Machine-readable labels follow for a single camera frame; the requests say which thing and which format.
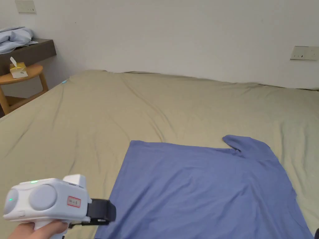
yellow tissue box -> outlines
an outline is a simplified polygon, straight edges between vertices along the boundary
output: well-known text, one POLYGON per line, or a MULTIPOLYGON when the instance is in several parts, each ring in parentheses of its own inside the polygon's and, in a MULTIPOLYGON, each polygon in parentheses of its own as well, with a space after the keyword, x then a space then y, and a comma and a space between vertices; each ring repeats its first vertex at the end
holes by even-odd
POLYGON ((15 79, 28 76, 28 73, 26 72, 26 65, 23 62, 17 63, 17 67, 10 64, 10 72, 12 77, 15 79))

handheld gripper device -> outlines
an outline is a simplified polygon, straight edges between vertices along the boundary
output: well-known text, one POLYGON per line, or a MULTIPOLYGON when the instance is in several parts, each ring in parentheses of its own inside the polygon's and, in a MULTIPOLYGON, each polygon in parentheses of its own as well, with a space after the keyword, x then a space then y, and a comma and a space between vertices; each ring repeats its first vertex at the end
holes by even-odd
MULTIPOLYGON (((37 230, 54 220, 75 225, 108 225, 116 218, 116 208, 104 199, 91 199, 83 175, 68 175, 59 180, 47 178, 23 182, 9 191, 4 219, 34 222, 37 230)), ((67 230, 51 239, 62 239, 67 230)))

red label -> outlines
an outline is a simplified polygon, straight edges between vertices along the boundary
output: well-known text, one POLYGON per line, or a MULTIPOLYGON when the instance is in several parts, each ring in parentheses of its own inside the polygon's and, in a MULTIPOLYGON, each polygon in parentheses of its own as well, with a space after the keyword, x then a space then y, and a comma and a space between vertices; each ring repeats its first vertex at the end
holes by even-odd
POLYGON ((68 205, 73 207, 80 207, 81 206, 81 199, 68 196, 68 205))

device handle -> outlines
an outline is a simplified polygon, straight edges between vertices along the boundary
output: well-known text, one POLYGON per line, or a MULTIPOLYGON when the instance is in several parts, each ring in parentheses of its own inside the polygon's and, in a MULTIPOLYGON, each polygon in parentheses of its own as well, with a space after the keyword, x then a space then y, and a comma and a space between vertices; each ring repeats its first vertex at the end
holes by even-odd
MULTIPOLYGON (((36 221, 34 222, 34 230, 38 230, 39 228, 49 224, 50 222, 52 222, 53 220, 41 220, 41 221, 36 221)), ((62 239, 63 235, 66 234, 66 232, 68 231, 68 229, 66 229, 64 232, 59 233, 59 234, 54 234, 50 239, 62 239)))

bed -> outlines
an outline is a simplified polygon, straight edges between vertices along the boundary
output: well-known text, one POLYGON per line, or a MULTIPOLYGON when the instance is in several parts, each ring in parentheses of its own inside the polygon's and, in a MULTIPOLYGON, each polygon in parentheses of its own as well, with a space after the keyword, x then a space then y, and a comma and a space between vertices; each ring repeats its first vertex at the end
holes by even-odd
MULTIPOLYGON (((307 225, 319 227, 319 92, 143 72, 84 71, 0 119, 0 202, 22 181, 80 173, 107 199, 131 140, 228 147, 267 143, 285 168, 307 225)), ((15 224, 4 221, 6 238, 15 224)), ((94 238, 75 227, 66 238, 94 238)))

